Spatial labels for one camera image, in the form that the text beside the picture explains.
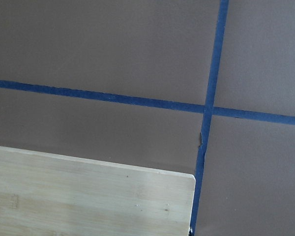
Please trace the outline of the wooden cutting board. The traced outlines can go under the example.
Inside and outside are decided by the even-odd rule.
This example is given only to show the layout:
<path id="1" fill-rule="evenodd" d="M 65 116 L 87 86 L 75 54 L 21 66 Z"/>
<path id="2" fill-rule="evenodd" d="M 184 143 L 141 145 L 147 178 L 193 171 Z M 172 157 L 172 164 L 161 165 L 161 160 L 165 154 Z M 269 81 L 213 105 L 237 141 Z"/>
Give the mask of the wooden cutting board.
<path id="1" fill-rule="evenodd" d="M 0 236 L 186 236 L 191 174 L 0 147 Z"/>

